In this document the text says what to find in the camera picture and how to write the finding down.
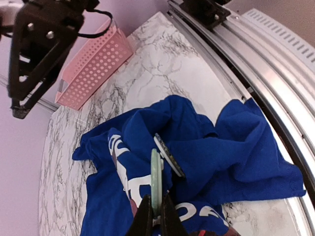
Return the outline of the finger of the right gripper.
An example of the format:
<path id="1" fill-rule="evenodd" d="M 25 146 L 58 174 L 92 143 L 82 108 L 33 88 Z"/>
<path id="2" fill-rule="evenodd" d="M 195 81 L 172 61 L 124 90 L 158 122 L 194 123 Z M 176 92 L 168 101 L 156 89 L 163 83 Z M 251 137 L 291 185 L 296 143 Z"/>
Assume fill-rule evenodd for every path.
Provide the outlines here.
<path id="1" fill-rule="evenodd" d="M 24 119 L 56 82 L 73 44 L 73 41 L 57 41 L 49 46 L 11 43 L 9 97 L 13 117 Z"/>

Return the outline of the round green-rimmed brooch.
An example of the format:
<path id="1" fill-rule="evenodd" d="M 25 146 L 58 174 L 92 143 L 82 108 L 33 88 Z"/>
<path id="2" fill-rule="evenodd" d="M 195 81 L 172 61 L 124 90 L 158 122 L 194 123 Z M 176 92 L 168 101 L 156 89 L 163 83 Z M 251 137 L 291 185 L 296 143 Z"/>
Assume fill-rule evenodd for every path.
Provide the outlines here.
<path id="1" fill-rule="evenodd" d="M 162 159 L 160 153 L 153 148 L 151 152 L 151 206 L 155 219 L 160 216 L 162 194 Z"/>

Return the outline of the round floral brooch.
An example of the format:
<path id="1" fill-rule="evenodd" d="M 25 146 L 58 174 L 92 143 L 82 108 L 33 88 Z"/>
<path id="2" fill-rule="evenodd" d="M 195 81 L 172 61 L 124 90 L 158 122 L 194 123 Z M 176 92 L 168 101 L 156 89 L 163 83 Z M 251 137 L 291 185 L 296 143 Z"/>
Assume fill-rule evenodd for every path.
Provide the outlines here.
<path id="1" fill-rule="evenodd" d="M 186 175 L 184 171 L 182 170 L 178 162 L 175 160 L 169 148 L 167 147 L 167 145 L 165 144 L 165 142 L 162 140 L 158 133 L 154 135 L 154 142 L 157 145 L 162 157 L 167 161 L 167 163 L 170 165 L 170 167 L 176 173 L 176 175 L 178 177 L 185 178 Z"/>

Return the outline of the blue panda t-shirt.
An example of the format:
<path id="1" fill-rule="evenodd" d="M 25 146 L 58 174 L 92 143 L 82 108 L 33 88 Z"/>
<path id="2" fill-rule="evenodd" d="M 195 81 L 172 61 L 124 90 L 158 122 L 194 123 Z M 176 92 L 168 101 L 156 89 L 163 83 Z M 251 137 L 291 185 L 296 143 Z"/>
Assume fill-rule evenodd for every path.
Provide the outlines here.
<path id="1" fill-rule="evenodd" d="M 159 135 L 175 163 L 164 161 L 169 194 L 186 235 L 228 232 L 221 205 L 302 197 L 299 168 L 287 162 L 254 100 L 231 100 L 212 123 L 192 103 L 171 95 L 133 109 L 85 133 L 73 160 L 90 160 L 83 236 L 129 234 L 143 198 L 151 193 L 151 153 Z"/>

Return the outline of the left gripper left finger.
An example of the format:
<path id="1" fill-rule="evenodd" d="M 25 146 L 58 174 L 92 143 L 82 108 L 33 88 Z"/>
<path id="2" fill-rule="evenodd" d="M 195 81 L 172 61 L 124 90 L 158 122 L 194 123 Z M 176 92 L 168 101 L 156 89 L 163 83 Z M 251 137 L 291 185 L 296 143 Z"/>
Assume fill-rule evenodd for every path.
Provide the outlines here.
<path id="1" fill-rule="evenodd" d="M 127 236 L 151 236 L 153 231 L 153 209 L 150 195 L 145 195 L 139 207 L 130 200 L 133 222 Z"/>

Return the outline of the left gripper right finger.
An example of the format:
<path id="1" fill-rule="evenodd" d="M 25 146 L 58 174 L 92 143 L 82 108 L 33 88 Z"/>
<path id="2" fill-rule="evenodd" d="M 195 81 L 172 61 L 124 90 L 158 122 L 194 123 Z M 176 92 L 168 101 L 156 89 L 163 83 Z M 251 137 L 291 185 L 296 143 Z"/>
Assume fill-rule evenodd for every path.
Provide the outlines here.
<path id="1" fill-rule="evenodd" d="M 163 197 L 160 212 L 162 236 L 188 236 L 169 195 Z"/>

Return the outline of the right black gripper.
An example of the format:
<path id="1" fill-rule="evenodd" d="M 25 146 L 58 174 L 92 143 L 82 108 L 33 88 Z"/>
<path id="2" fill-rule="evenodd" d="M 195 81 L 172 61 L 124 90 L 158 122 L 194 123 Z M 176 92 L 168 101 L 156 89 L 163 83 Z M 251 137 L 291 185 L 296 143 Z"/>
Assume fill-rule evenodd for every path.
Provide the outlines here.
<path id="1" fill-rule="evenodd" d="M 42 96 L 56 82 L 65 59 L 98 0 L 25 0 L 15 17 L 8 94 Z"/>

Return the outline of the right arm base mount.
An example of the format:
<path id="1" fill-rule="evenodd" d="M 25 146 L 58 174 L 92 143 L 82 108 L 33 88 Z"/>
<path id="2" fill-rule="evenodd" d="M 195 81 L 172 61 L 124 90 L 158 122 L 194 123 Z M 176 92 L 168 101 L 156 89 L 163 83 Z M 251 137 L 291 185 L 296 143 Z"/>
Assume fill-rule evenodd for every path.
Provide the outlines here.
<path id="1" fill-rule="evenodd" d="M 229 0 L 184 0 L 180 8 L 206 29 L 213 29 L 226 20 L 231 12 L 224 8 Z"/>

